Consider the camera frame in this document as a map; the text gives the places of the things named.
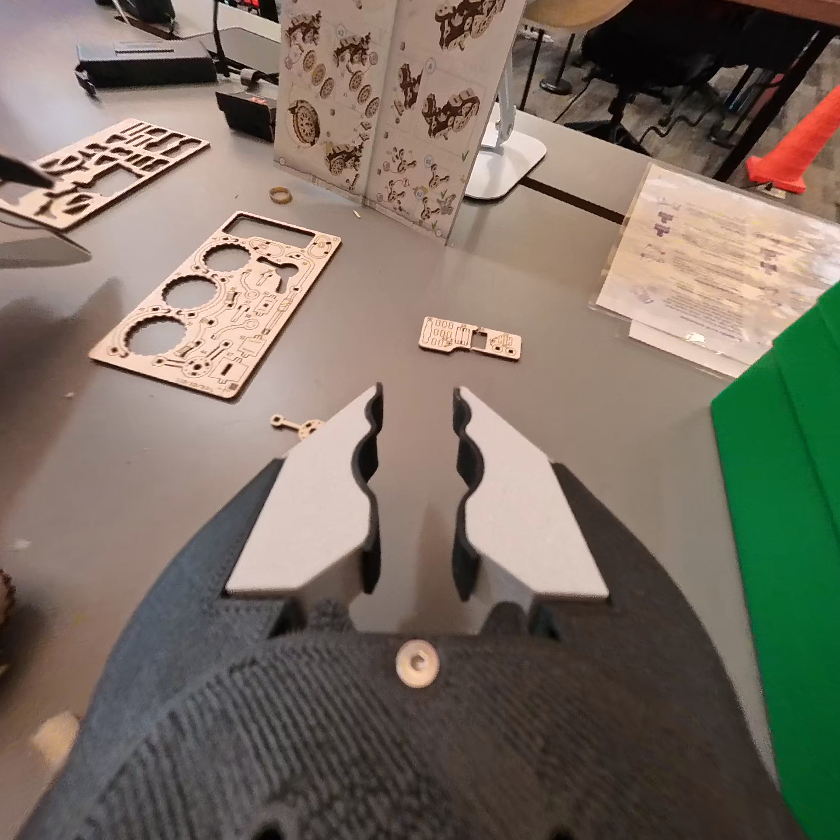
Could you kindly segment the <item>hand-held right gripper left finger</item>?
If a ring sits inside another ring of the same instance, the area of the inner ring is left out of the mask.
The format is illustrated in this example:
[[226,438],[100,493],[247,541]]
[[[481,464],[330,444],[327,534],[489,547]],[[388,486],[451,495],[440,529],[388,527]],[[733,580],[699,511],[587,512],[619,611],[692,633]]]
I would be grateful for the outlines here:
[[378,468],[383,388],[368,388],[290,449],[227,579],[245,599],[353,601],[380,579]]

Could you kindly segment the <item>small three-armed wooden part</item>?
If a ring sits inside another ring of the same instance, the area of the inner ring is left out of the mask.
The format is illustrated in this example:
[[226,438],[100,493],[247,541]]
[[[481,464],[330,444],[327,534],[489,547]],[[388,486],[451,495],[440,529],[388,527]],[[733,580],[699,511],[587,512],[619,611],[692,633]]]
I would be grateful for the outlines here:
[[300,440],[309,438],[324,425],[321,419],[313,418],[303,423],[296,423],[280,414],[271,415],[269,423],[275,429],[294,432]]

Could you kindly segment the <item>green plastic bin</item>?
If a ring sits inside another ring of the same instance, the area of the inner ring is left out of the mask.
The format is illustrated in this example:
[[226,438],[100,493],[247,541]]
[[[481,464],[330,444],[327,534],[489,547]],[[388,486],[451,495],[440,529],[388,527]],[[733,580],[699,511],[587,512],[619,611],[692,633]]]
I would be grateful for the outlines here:
[[839,289],[710,404],[781,792],[839,837]]

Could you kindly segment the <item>emptied wooden puzzle sheet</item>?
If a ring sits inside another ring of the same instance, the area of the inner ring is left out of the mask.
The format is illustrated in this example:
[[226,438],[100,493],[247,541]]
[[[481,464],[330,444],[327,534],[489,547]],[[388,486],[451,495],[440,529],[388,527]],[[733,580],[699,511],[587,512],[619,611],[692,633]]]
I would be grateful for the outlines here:
[[189,134],[125,119],[35,160],[50,186],[2,181],[2,212],[67,232],[208,148]]

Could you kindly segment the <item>black power adapter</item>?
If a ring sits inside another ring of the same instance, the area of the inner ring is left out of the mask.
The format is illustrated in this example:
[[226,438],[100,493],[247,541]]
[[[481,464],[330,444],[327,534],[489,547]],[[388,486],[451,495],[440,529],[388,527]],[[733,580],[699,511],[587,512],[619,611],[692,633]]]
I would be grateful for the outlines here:
[[91,96],[100,88],[143,88],[215,83],[208,50],[190,40],[80,44],[74,73]]

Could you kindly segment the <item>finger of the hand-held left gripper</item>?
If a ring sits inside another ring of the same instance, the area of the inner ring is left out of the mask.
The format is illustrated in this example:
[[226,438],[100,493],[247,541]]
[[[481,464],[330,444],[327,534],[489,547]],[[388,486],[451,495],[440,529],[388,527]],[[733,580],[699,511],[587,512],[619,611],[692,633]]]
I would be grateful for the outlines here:
[[90,251],[63,234],[40,226],[1,225],[2,270],[74,266],[90,260]]
[[55,178],[34,165],[21,161],[13,156],[1,154],[2,183],[13,183],[33,188],[49,188],[54,185]]

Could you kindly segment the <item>black office chair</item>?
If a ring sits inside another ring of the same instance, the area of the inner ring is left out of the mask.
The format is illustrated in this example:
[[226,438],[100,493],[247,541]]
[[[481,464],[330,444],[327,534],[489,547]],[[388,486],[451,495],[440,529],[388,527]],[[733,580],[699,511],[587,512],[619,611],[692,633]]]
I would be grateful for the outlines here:
[[668,108],[643,137],[664,138],[682,103],[692,95],[705,105],[699,120],[716,112],[719,129],[728,116],[728,100],[711,86],[722,69],[782,74],[811,43],[816,22],[733,2],[635,1],[583,38],[582,59],[591,65],[590,79],[614,85],[616,95],[603,121],[571,122],[566,127],[645,154],[623,125],[627,106],[640,95],[657,98]]

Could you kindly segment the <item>grey desk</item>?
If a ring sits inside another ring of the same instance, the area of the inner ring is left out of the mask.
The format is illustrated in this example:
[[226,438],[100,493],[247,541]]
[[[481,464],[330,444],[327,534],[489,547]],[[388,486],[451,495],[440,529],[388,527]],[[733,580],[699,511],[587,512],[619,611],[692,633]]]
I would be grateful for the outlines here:
[[[709,405],[727,380],[627,337],[591,302],[645,163],[547,134],[536,174],[464,204],[446,246],[282,171],[232,133],[210,87],[79,89],[82,41],[144,39],[92,2],[2,2],[2,150],[33,160],[126,118],[211,147],[70,235],[80,266],[2,271],[2,838],[49,788],[30,739],[82,717],[109,651],[163,568],[293,436],[384,386],[382,572],[360,628],[466,629],[451,578],[452,395],[465,385],[570,470],[666,568],[706,625],[764,765],[774,756]],[[244,394],[220,402],[88,352],[232,213],[338,235],[339,253]],[[425,317],[521,336],[519,361],[422,350]]]

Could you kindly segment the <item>wooden puzzle sheet gear holes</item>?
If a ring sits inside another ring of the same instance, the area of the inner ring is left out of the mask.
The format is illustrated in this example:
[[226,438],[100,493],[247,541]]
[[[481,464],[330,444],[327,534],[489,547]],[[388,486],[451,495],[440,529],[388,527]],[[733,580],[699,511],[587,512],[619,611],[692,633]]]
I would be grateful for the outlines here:
[[[237,211],[88,352],[95,363],[221,401],[239,398],[342,240]],[[179,325],[174,347],[133,350],[159,322]]]

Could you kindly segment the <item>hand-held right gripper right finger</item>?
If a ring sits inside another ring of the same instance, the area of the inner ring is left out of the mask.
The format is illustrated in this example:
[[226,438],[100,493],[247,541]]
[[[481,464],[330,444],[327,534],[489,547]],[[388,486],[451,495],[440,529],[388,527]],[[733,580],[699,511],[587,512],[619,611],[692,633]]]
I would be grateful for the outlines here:
[[453,425],[466,486],[452,555],[459,599],[607,602],[550,457],[465,386],[454,390]]

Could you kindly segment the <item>wooden table with black leg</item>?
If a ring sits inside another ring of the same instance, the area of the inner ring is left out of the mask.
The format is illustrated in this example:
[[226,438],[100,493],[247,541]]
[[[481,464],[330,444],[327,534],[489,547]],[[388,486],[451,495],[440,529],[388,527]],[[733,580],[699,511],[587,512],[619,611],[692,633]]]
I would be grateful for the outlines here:
[[740,140],[712,176],[713,180],[721,183],[727,183],[746,161],[756,143],[761,140],[811,68],[822,57],[826,47],[839,34],[838,1],[738,1],[738,4],[801,19],[814,24],[816,29],[809,45],[804,48],[792,67],[783,74],[773,96],[756,113]]

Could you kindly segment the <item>black box with red label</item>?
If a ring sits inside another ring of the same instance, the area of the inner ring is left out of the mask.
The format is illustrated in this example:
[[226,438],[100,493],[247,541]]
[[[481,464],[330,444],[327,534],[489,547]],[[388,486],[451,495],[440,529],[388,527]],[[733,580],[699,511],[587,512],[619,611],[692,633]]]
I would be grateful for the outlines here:
[[277,122],[277,100],[253,91],[216,91],[217,106],[228,127],[273,143]]

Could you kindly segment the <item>small wooden puzzle sheet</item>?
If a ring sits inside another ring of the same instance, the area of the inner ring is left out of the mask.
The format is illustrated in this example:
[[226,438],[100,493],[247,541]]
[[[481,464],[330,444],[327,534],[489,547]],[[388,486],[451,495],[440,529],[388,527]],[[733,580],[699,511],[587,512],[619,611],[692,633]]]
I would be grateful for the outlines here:
[[522,355],[522,337],[515,333],[435,317],[424,318],[418,346],[442,354],[464,350],[507,361],[519,361]]

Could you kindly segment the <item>laminated instruction sheet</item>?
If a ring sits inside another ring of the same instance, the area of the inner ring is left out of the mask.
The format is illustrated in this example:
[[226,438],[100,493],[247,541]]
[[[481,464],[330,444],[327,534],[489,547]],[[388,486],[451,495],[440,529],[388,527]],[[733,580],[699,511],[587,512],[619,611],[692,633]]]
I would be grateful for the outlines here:
[[654,162],[591,305],[630,339],[736,379],[838,275],[837,224]]

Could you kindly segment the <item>orange traffic cone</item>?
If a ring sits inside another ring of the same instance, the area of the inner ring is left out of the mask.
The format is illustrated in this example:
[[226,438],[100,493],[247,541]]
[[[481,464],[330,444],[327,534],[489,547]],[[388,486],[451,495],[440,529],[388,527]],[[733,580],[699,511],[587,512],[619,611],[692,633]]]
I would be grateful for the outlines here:
[[839,86],[835,86],[771,152],[746,160],[749,181],[772,185],[786,193],[803,194],[804,173],[838,127]]

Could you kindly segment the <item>white monitor stand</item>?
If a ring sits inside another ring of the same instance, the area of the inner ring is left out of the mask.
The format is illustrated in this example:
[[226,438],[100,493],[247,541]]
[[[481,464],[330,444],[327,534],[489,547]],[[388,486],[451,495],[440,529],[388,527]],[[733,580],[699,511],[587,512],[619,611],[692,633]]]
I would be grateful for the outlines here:
[[510,50],[497,89],[497,101],[465,190],[465,197],[470,200],[495,202],[505,197],[547,153],[542,141],[515,130],[518,110],[512,99],[512,82]]

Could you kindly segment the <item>small pale wax piece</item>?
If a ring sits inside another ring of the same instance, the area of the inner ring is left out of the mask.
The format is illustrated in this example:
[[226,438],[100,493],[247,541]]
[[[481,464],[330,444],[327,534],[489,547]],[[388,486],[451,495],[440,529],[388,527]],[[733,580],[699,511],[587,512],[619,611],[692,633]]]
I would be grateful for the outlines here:
[[50,772],[65,765],[79,730],[79,718],[65,710],[44,721],[32,735],[30,743]]

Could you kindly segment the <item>folded instruction booklet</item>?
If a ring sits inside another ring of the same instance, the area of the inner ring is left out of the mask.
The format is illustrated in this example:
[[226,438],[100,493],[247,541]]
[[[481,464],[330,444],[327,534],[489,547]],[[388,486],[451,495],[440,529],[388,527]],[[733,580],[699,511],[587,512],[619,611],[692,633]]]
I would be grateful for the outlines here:
[[524,1],[285,1],[274,159],[440,244]]

